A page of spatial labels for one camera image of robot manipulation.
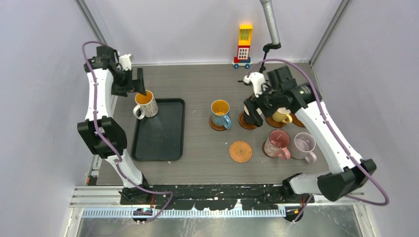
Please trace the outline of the cream white mug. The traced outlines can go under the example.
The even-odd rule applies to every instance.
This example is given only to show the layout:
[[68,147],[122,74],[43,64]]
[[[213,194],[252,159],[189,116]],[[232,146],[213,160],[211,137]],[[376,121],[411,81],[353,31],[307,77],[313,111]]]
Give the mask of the cream white mug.
[[[259,116],[262,115],[262,111],[261,111],[260,108],[257,108],[256,111],[257,111]],[[253,120],[253,118],[252,118],[251,114],[249,113],[249,110],[246,106],[244,106],[244,118],[247,119],[247,120]]]

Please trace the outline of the blue mug orange inside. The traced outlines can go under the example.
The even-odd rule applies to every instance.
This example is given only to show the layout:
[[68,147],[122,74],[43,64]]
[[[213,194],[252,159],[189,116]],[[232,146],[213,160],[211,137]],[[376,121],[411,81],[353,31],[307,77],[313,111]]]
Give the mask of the blue mug orange inside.
[[225,100],[215,100],[211,104],[211,116],[210,117],[223,117],[225,119],[224,126],[227,128],[227,130],[231,129],[232,127],[232,120],[229,116],[230,112],[230,106],[228,102]]

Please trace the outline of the lilac mug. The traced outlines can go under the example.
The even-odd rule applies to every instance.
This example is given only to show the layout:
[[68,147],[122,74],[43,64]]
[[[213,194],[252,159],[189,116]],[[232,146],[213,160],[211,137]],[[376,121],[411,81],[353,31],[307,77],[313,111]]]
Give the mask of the lilac mug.
[[298,133],[292,140],[289,146],[291,158],[297,160],[305,160],[308,163],[317,161],[317,156],[314,153],[316,142],[311,134],[306,132]]

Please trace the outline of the black tripod microphone stand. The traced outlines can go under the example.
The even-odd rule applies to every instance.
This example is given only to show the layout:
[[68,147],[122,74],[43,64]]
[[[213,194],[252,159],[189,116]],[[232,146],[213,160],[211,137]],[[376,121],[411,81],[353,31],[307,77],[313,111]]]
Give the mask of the black tripod microphone stand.
[[[264,56],[263,56],[263,59],[262,60],[265,60],[266,59],[267,54],[269,53],[270,50],[275,50],[275,49],[279,49],[279,48],[281,48],[281,43],[278,43],[278,44],[268,43],[268,44],[266,44],[263,47]],[[260,73],[263,73],[264,72],[264,70],[266,69],[265,66],[264,66],[264,63],[259,62],[259,63],[257,63],[255,66],[253,66],[251,68],[250,73],[252,73],[254,71],[254,69],[255,69],[255,67],[257,65],[260,65],[259,72]]]

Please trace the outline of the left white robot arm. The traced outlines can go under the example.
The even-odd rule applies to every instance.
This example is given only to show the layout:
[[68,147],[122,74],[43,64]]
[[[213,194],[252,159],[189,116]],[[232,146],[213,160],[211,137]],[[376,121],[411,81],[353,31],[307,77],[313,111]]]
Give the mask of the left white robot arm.
[[152,192],[143,173],[133,164],[127,151],[127,137],[112,118],[112,98],[129,93],[145,94],[142,75],[132,78],[131,55],[120,55],[105,43],[98,43],[96,55],[85,60],[84,70],[89,84],[88,108],[77,131],[93,155],[108,162],[123,182],[120,195],[139,204],[147,204]]

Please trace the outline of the woven rattan coaster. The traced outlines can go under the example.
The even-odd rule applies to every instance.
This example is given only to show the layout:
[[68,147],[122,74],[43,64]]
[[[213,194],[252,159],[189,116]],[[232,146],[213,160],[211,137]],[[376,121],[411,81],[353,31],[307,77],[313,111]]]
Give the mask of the woven rattan coaster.
[[252,147],[245,141],[235,141],[229,147],[229,156],[235,162],[243,163],[252,158]]

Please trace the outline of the pink mug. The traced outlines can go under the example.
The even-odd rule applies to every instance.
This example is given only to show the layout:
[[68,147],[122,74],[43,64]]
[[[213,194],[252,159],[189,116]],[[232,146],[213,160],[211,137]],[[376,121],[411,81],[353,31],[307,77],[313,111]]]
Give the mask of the pink mug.
[[289,160],[291,158],[288,145],[291,139],[287,132],[281,129],[272,130],[263,144],[264,154],[271,158]]

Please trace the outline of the black plastic tray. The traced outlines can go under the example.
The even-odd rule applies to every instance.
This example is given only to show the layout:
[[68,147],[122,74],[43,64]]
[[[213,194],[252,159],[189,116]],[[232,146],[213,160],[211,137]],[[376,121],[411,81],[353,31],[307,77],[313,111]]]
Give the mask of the black plastic tray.
[[185,101],[159,98],[157,105],[157,115],[136,122],[131,150],[134,161],[175,161],[183,155]]

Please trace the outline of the aluminium front rail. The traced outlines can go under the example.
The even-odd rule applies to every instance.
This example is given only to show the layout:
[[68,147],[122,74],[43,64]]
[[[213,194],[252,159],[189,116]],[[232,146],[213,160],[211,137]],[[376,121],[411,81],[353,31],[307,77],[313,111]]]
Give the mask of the aluminium front rail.
[[123,204],[118,193],[120,186],[76,187],[70,201],[71,208],[82,209],[84,218],[236,218],[286,217],[303,205],[298,201],[263,203],[256,198],[214,197],[207,199],[172,200],[172,205],[161,210],[160,204]]

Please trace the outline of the white floral mug orange inside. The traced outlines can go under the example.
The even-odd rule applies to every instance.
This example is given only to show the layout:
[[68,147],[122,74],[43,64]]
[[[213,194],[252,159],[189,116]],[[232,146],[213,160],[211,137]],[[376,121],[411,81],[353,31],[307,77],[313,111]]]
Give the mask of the white floral mug orange inside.
[[152,118],[159,112],[155,96],[150,90],[146,90],[145,95],[137,93],[134,100],[136,106],[133,108],[133,115],[137,119]]

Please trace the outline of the brown wooden coaster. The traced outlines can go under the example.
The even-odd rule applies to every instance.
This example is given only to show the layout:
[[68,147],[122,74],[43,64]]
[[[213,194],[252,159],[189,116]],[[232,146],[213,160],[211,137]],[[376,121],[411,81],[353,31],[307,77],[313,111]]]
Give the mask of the brown wooden coaster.
[[294,114],[291,114],[291,117],[292,117],[293,123],[296,126],[305,127],[304,124]]
[[246,129],[246,130],[254,130],[254,129],[256,129],[256,128],[257,128],[257,126],[256,126],[256,125],[254,125],[254,124],[247,124],[247,123],[245,122],[245,120],[244,120],[244,115],[245,115],[245,112],[244,112],[244,111],[242,111],[242,112],[239,114],[239,118],[238,118],[239,125],[240,125],[242,128]]
[[209,125],[215,131],[227,130],[224,124],[225,124],[225,119],[223,117],[210,117],[209,118]]
[[282,128],[282,127],[286,126],[287,122],[288,122],[287,118],[284,119],[283,121],[280,121],[280,122],[275,121],[272,117],[268,117],[265,120],[271,127],[274,127],[274,128]]

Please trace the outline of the white mug yellow handle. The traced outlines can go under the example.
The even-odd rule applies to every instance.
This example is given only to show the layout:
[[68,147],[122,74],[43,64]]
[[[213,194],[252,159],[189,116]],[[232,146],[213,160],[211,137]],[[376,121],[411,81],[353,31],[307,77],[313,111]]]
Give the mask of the white mug yellow handle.
[[285,124],[289,124],[293,122],[291,111],[286,108],[278,108],[276,112],[272,115],[272,119],[275,122],[281,122]]

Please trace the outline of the dark walnut coaster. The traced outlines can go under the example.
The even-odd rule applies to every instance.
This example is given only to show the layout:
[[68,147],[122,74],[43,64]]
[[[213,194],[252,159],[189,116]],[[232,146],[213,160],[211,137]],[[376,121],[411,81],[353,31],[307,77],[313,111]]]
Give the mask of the dark walnut coaster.
[[266,152],[266,150],[265,150],[265,144],[263,144],[262,145],[262,152],[264,153],[264,155],[266,156],[266,157],[270,157],[271,158],[271,156]]

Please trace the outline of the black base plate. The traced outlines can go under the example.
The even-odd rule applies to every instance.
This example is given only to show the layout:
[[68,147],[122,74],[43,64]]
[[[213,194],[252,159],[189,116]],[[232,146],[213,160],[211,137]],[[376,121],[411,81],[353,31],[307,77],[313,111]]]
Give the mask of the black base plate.
[[288,195],[281,185],[274,184],[218,184],[218,185],[152,185],[151,193],[137,188],[119,191],[122,205],[152,205],[156,209],[165,204],[167,210],[231,210],[241,204],[242,210],[274,210],[280,204],[301,206],[309,195]]

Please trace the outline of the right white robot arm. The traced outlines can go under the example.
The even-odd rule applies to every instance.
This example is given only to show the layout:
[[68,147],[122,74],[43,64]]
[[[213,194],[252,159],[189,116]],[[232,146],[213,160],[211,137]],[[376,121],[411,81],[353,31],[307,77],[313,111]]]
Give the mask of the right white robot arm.
[[244,76],[252,94],[244,101],[253,124],[263,125],[262,115],[270,117],[278,108],[286,108],[301,121],[314,138],[328,164],[328,172],[315,175],[295,174],[282,184],[282,196],[296,202],[302,194],[323,195],[330,201],[347,196],[362,187],[377,166],[364,159],[344,138],[328,114],[326,105],[309,80],[298,85],[288,66],[268,72],[268,81],[259,72]]

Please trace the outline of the toy block tower on wheels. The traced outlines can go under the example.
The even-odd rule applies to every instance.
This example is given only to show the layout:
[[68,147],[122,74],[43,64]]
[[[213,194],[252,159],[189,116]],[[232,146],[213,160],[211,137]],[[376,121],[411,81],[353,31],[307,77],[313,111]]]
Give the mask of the toy block tower on wheels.
[[244,67],[249,69],[252,64],[250,57],[250,48],[252,40],[252,24],[240,24],[238,34],[238,48],[236,56],[233,58],[232,65],[234,69]]

